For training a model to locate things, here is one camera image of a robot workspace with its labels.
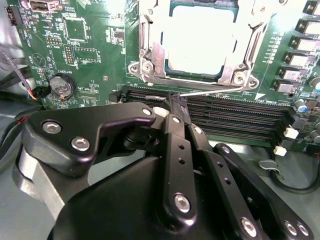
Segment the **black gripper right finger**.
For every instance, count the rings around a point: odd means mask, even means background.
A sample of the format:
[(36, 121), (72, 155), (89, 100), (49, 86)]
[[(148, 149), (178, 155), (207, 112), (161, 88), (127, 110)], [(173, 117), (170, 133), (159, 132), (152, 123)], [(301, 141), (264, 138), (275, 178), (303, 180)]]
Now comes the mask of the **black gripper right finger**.
[(177, 110), (188, 126), (194, 153), (216, 185), (225, 210), (228, 240), (313, 240), (311, 228), (224, 143), (209, 144), (191, 123), (187, 99), (177, 97)]

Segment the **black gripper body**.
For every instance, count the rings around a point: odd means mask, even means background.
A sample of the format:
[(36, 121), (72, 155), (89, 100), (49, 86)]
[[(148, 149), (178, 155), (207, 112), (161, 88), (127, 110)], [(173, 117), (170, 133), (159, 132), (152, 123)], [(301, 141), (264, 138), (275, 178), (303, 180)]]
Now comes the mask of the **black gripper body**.
[(163, 163), (139, 159), (74, 195), (60, 211), (52, 240), (233, 240), (218, 191), (195, 173), (197, 220), (177, 233), (163, 226), (160, 206)]

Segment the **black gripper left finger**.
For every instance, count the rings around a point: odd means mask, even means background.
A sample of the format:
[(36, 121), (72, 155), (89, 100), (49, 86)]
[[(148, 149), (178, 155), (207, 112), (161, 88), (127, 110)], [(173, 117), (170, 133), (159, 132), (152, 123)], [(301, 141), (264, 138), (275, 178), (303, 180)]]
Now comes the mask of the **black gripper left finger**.
[(159, 215), (168, 224), (190, 226), (197, 217), (190, 127), (187, 101), (178, 94), (155, 108), (129, 102), (39, 111), (22, 128), (18, 168), (57, 218), (88, 187), (92, 165), (143, 150), (164, 166)]

